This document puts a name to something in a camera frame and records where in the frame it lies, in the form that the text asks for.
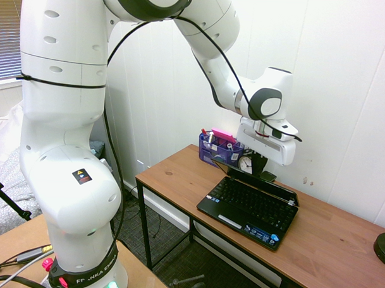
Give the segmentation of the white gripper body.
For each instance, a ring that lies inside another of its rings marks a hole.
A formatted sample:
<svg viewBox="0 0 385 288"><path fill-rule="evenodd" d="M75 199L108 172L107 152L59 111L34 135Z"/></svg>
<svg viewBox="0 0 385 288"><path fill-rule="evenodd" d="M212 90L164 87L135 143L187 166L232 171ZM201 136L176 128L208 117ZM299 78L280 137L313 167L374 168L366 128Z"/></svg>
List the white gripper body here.
<svg viewBox="0 0 385 288"><path fill-rule="evenodd" d="M290 165L293 162L296 143L293 139L281 141L269 135L258 135L253 128L254 121L242 117L237 132L237 140L249 149L281 165Z"/></svg>

